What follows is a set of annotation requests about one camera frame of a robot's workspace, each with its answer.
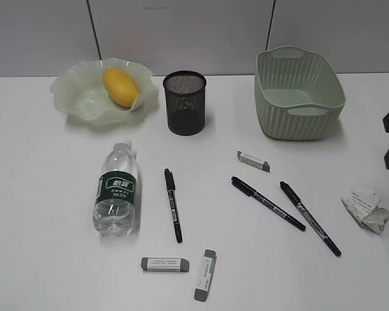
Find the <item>crumpled paper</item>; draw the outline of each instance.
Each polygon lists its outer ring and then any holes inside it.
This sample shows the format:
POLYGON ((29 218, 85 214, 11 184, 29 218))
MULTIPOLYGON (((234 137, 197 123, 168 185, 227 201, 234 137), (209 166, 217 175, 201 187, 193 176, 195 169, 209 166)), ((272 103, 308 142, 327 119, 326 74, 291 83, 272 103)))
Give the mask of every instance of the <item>crumpled paper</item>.
POLYGON ((377 235, 382 234, 389 220, 389 211, 379 207, 381 197, 376 190, 352 188, 350 193, 342 196, 344 207, 356 222, 377 235))

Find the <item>white wall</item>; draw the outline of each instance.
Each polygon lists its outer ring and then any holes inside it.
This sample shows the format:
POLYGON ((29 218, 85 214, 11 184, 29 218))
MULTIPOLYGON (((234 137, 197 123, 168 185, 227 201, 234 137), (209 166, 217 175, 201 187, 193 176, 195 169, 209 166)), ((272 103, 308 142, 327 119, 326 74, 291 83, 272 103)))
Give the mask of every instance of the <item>white wall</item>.
POLYGON ((339 73, 389 72, 389 0, 277 0, 269 49, 323 54, 339 73))
MULTIPOLYGON (((273 0, 90 0, 103 58, 157 75, 253 73, 273 0)), ((320 52, 339 73, 389 72, 389 0, 277 0, 269 48, 320 52)), ((98 58, 86 0, 0 1, 0 76, 55 76, 98 58)))
POLYGON ((272 0, 91 0, 103 58, 139 62, 155 75, 192 69, 250 74, 265 48, 272 0))
POLYGON ((0 76, 58 76, 97 58, 86 0, 0 0, 0 76))

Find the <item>basket handle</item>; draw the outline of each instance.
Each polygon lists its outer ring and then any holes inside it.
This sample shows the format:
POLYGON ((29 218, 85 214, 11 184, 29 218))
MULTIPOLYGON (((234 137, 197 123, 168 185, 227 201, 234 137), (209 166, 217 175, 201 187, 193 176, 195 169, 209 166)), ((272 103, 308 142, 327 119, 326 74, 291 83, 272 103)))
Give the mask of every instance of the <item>basket handle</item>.
POLYGON ((293 47, 292 45, 277 47, 276 49, 269 51, 269 55, 271 55, 272 58, 301 58, 306 53, 306 50, 300 49, 299 47, 293 47))
POLYGON ((301 104, 301 105, 289 107, 289 108, 287 108, 287 111, 290 115, 303 115, 302 113, 294 113, 294 110, 298 110, 298 109, 302 109, 302 108, 316 108, 317 109, 317 112, 318 112, 317 114, 305 115, 307 117, 319 117, 321 115, 327 115, 328 113, 335 110, 335 108, 322 106, 319 104, 301 104))

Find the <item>bottle cap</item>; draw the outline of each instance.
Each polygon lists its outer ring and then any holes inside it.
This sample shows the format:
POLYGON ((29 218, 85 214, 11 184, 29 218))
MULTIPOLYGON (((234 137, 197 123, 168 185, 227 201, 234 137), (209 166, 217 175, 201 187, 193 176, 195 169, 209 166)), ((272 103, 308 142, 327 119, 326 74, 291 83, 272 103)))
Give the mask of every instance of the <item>bottle cap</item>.
POLYGON ((114 150, 131 150, 132 149, 132 143, 129 139, 124 139, 124 141, 120 143, 116 143, 114 145, 114 150))

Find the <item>green bottle label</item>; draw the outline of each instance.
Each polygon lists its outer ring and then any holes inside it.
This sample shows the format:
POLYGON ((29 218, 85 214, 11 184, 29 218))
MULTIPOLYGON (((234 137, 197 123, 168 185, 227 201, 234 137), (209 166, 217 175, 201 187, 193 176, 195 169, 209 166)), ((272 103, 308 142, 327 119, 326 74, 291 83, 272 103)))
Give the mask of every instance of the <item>green bottle label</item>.
POLYGON ((97 201, 98 204, 104 200, 118 199, 134 204, 134 194, 136 193, 136 179, 126 172, 114 170, 99 178, 97 201))

